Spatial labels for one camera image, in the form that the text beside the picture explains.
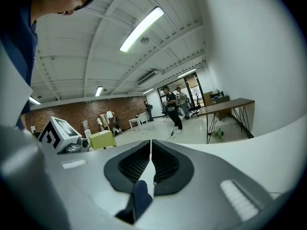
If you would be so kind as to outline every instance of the air conditioner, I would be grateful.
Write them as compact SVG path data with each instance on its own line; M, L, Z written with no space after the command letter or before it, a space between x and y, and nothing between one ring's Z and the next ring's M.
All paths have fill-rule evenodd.
M148 74L145 78L138 82L138 85L141 86L143 83L147 82L149 79L153 78L155 75L160 74L160 71L153 71L152 73Z

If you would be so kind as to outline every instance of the floor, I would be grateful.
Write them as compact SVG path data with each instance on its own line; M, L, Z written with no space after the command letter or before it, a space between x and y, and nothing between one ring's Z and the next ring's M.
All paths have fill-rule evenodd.
M213 115L208 115L209 126L213 119ZM142 125L144 134L141 133L138 126L134 127L135 133L131 129L123 132L122 135L116 136L115 141L117 146L129 144L139 140L158 139L167 140L169 142L180 144L206 144L206 116L194 116L189 120L182 120L183 131L180 134L170 135L174 128L174 123L170 118L155 118L153 122ZM244 131L241 131L240 126L232 119L227 118L225 121L217 121L215 130L219 128L224 132L221 139L211 137L210 144L232 142L247 139Z

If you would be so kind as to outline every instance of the office chair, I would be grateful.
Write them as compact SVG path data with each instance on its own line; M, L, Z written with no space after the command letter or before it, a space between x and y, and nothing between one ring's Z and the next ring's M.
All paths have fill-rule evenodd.
M197 117L199 117L199 115L198 115L198 110L201 108L201 104L200 104L200 101L199 101L199 99L198 99L198 94L196 94L196 97L197 97L197 101L196 101L196 103L197 103L197 105L195 105L195 103L192 103L191 104L191 108L189 109L189 112L194 112L192 115L191 115L191 117L193 117L194 115L197 115Z

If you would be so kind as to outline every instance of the black pants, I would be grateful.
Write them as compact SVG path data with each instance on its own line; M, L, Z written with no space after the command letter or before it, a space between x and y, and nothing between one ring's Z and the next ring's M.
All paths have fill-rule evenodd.
M178 129L182 129L182 123L180 117L178 116L178 112L177 111L168 112L168 115L175 123L175 127L178 127Z
M148 116L149 116L149 121L153 121L152 111L148 110L147 113L148 113Z

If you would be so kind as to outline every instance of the blue shirt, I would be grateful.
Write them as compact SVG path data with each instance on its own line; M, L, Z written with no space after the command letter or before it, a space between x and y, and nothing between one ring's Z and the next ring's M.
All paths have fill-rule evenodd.
M30 86L34 66L37 34L35 33L36 22L31 25L32 0L22 0L19 5L10 8L6 23L0 26L0 37L3 46L12 63ZM25 105L22 114L30 111L29 101ZM17 126L23 128L18 120Z

